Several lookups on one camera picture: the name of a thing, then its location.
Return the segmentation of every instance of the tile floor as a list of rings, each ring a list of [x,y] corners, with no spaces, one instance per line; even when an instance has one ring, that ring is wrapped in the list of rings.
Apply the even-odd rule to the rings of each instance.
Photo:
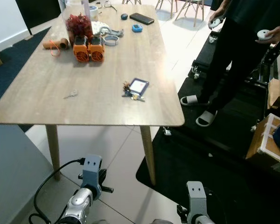
[[[154,6],[156,2],[156,0],[142,0],[142,4]],[[121,3],[121,1],[112,0],[112,3]],[[184,2],[177,3],[178,9],[181,9]],[[175,21],[177,13],[174,13],[173,18],[170,19],[169,1],[164,0],[162,9],[157,10],[169,58],[167,69],[174,77],[177,90],[187,77],[193,60],[198,56],[210,33],[207,27],[210,14],[210,7],[205,6],[205,20],[202,21],[199,19],[202,17],[202,12],[199,11],[194,28],[195,11],[192,8],[188,10],[187,17],[181,14],[177,21]],[[158,127],[151,128],[152,137],[157,130]],[[50,161],[45,127],[35,125],[26,132],[26,135]],[[136,180],[136,171],[144,158],[139,127],[59,126],[58,137],[61,164],[87,154],[99,154],[103,157],[102,168],[108,168],[104,185],[113,187],[114,193],[103,193],[100,200],[94,203],[88,223],[106,219],[111,224],[148,224],[156,218],[180,223],[176,213],[176,203]],[[63,170],[64,176],[61,181],[50,181],[40,195],[40,205],[52,220],[58,217],[70,196],[78,189],[81,181],[78,180],[77,175],[81,171],[80,165],[69,165]],[[26,216],[21,224],[27,223]]]

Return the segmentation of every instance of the table leg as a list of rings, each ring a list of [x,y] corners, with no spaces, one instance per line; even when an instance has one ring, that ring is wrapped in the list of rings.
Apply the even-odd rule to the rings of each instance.
[[[154,150],[151,141],[150,127],[140,126],[142,142],[151,183],[155,185]]]
[[[57,170],[60,167],[57,125],[46,125],[46,130],[53,169]],[[54,177],[59,181],[60,172],[56,173]]]

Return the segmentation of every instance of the chair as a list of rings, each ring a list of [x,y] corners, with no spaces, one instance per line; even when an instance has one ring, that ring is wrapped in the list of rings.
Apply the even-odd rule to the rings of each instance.
[[[194,20],[194,27],[195,27],[199,7],[201,7],[201,9],[202,9],[202,21],[204,21],[204,0],[186,0],[185,4],[183,5],[182,9],[179,11],[179,14],[177,15],[175,20],[177,20],[177,18],[181,14],[182,10],[185,9],[185,8],[187,8],[187,10],[185,12],[185,15],[186,15],[190,6],[193,6],[194,10],[196,11],[195,20]]]
[[[158,7],[159,3],[161,3],[160,8],[159,8],[159,9],[161,9],[162,4],[163,4],[163,1],[164,1],[164,0],[158,0],[158,3],[157,3],[157,5],[156,5],[156,7],[155,7],[155,10],[157,10],[157,7]],[[173,1],[174,1],[174,0],[171,0],[171,1],[169,0],[169,2],[171,3],[171,13],[170,13],[170,18],[171,18],[171,19],[172,19]],[[177,12],[177,0],[175,0],[175,6],[176,6],[176,12]]]
[[[122,5],[124,5],[125,1],[126,1],[126,4],[127,4],[129,1],[132,3],[132,0],[122,0]],[[137,4],[137,2],[138,2],[140,5],[142,5],[142,4],[141,4],[141,0],[135,0],[135,5]]]

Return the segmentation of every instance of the white slide sandal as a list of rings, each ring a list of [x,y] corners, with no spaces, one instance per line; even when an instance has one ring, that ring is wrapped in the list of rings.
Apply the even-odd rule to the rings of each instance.
[[[216,114],[213,115],[212,113],[208,112],[208,111],[204,111],[202,115],[200,115],[197,119],[196,119],[196,124],[199,125],[200,127],[208,127],[210,126],[213,121],[215,120],[216,118],[216,115],[217,115],[218,111],[216,111]],[[199,123],[199,119],[202,119],[204,120],[205,122],[207,122],[208,124],[207,125],[202,125]]]
[[[207,102],[207,103],[204,103],[204,104],[198,103],[196,95],[182,97],[180,99],[180,102],[181,102],[181,105],[184,105],[184,106],[208,106],[210,104],[210,102]]]

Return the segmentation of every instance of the tabletop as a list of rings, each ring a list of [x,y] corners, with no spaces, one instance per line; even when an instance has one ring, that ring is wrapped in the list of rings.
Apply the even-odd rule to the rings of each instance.
[[[51,56],[42,43],[0,99],[0,124],[181,126],[184,116],[172,75],[166,70],[166,51],[153,6],[114,5],[102,8],[99,20],[124,36],[105,47],[105,60],[80,63],[72,48]],[[132,19],[122,13],[154,18],[134,33]],[[44,37],[68,37],[62,17]],[[149,81],[145,102],[123,98],[123,83],[135,77]],[[64,99],[73,90],[75,97]]]

